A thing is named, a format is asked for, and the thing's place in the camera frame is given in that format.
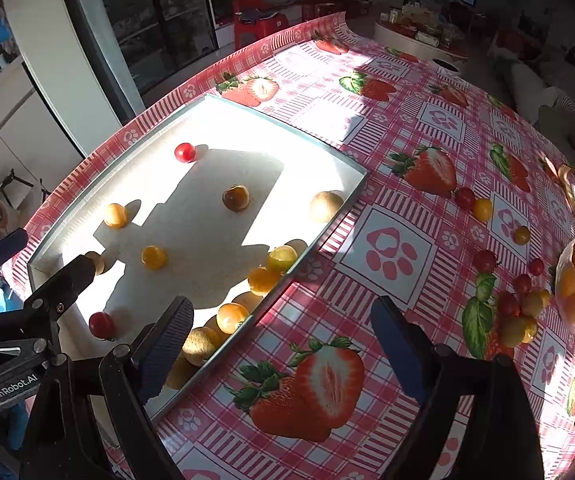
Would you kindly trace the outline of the dark red tomato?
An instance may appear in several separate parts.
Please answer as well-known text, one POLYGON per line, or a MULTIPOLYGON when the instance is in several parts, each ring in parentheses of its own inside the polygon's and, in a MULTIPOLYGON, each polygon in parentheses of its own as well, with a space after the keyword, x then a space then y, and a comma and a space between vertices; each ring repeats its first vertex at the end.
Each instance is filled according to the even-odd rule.
POLYGON ((95 312, 89 317, 90 333, 102 340, 114 340, 116 326, 112 317, 106 312, 95 312))
POLYGON ((497 256, 489 249, 481 249, 473 258, 473 267, 479 273, 491 273, 498 264, 497 256))

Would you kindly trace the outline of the tan round fruit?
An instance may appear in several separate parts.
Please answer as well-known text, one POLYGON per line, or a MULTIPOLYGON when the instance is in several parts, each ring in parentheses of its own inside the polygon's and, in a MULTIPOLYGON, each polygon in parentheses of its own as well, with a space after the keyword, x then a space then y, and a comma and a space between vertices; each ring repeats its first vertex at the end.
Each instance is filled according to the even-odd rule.
POLYGON ((122 229, 127 226, 127 210, 121 204, 111 203, 104 212, 104 223, 111 229, 122 229))

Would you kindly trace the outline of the yellow cherry tomato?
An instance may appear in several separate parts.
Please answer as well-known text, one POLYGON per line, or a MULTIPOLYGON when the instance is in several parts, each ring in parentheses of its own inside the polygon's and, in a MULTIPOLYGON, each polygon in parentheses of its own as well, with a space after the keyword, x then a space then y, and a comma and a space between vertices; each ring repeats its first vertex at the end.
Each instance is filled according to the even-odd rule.
POLYGON ((147 269, 158 271, 168 262, 167 252, 155 245, 146 246, 142 249, 141 261, 147 269))

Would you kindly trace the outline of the yellow orange tomato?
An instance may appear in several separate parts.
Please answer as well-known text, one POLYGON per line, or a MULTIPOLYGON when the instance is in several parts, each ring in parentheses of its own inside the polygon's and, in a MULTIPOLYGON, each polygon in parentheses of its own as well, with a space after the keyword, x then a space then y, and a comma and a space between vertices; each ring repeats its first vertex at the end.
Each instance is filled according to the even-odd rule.
POLYGON ((282 274, 277 270, 258 266, 258 268, 250 271, 247 275, 249 291, 255 296, 264 297, 274 289, 281 277, 282 274))

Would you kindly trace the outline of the green kiwi-like fruit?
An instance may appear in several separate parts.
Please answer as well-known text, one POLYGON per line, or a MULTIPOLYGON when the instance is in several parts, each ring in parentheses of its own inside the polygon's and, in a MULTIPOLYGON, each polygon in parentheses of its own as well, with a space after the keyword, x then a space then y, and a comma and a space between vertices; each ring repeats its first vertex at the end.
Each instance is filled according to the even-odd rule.
POLYGON ((342 196, 331 192, 322 191, 313 196, 309 212, 312 220, 320 223, 327 223, 334 218, 337 211, 343 206, 342 196))

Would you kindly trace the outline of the dark green brown tomato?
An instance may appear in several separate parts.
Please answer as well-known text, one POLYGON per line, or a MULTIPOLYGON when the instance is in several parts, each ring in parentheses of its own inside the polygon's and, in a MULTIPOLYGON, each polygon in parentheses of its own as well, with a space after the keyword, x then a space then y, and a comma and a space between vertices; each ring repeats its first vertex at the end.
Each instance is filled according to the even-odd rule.
POLYGON ((250 204, 250 195, 245 185, 237 184, 225 190, 222 194, 222 203, 226 209, 241 212, 250 204))

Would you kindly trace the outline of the red cherry tomato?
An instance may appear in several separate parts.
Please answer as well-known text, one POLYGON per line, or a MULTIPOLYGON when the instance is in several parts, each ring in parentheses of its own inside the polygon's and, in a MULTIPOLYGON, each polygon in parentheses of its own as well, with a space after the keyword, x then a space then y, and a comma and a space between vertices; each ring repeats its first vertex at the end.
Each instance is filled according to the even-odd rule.
POLYGON ((187 164, 188 162, 194 162, 197 156, 196 147, 191 143, 180 143, 174 149, 174 157, 178 162, 183 162, 187 164))

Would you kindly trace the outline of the orange cherry tomato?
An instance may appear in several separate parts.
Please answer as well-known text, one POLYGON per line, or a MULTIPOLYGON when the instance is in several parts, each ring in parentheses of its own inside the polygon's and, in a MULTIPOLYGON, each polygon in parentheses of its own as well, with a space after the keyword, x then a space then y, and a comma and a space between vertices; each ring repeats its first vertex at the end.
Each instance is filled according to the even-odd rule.
POLYGON ((217 312, 217 325, 222 333, 231 335, 247 320, 249 311, 243 304, 222 304, 217 312))

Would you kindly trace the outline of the tan fruit at tray edge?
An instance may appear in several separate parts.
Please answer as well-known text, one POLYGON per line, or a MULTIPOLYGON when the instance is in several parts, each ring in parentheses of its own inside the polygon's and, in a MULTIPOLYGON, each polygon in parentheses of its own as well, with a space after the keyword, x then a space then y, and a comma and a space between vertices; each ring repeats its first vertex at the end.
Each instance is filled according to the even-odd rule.
POLYGON ((219 334, 210 327, 196 327, 188 334, 182 346, 184 358, 193 366, 203 366, 222 344, 219 334))

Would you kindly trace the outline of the small orange tomato far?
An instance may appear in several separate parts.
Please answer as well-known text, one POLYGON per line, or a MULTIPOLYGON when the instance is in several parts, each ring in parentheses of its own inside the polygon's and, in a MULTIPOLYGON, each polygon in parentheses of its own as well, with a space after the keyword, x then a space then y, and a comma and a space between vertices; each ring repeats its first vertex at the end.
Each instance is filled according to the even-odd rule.
POLYGON ((512 234, 513 242, 519 246, 525 246, 530 241, 530 237, 528 226, 519 226, 512 234))

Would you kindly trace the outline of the yellow tomato far row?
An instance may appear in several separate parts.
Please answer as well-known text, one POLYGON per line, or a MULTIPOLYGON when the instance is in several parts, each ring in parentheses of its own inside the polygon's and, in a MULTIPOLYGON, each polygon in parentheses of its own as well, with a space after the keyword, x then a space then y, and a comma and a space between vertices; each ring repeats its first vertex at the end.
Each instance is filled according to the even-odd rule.
POLYGON ((493 202, 489 198, 476 198, 472 207, 472 214, 481 223, 487 223, 493 218, 493 202))

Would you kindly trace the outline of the red tomato far row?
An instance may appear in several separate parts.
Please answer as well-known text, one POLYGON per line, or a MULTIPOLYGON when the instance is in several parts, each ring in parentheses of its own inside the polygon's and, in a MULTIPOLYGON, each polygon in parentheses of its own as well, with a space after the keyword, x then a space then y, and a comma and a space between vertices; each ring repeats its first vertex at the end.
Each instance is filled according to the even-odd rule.
POLYGON ((476 196, 470 188, 458 188, 453 197, 457 206, 463 210, 471 210, 476 202, 476 196))

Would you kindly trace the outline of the white rectangular tray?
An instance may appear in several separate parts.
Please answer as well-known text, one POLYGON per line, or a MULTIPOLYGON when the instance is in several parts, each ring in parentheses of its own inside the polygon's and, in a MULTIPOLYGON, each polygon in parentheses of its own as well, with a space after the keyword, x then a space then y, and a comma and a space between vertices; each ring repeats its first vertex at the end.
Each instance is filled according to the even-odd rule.
POLYGON ((106 262, 103 274, 60 318, 60 343, 74 359, 103 356, 108 342, 88 329, 89 317, 107 312, 117 340, 127 344, 184 296, 196 325, 243 292, 247 274, 272 249, 298 242, 317 249, 334 226, 310 217, 317 193, 331 191, 350 207, 367 180, 365 168, 286 122, 217 96, 201 96, 131 145, 87 185, 57 219, 30 257, 32 288, 86 252, 106 262), (196 147, 194 162, 178 162, 180 143, 196 147), (249 206, 226 209, 222 194, 245 185, 249 206), (104 212, 126 208, 127 226, 111 229, 104 212), (158 271, 141 261, 142 249, 164 248, 158 271))

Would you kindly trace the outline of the white sofa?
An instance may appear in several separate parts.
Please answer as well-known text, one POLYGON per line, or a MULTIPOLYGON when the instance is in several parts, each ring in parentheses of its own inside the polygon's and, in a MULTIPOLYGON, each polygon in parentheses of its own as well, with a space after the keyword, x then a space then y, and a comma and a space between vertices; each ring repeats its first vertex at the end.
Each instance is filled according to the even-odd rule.
POLYGON ((496 58, 493 67, 519 116, 575 162, 575 68, 556 60, 533 70, 508 53, 496 58))

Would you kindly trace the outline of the red plastic stool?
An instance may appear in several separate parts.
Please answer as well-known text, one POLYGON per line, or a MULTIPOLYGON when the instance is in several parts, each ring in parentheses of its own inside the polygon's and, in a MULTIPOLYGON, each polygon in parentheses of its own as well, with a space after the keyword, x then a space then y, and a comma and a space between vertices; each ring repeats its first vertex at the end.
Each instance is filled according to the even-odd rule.
POLYGON ((263 0, 233 0, 235 49, 244 47, 245 39, 255 42, 289 28, 287 16, 263 0))

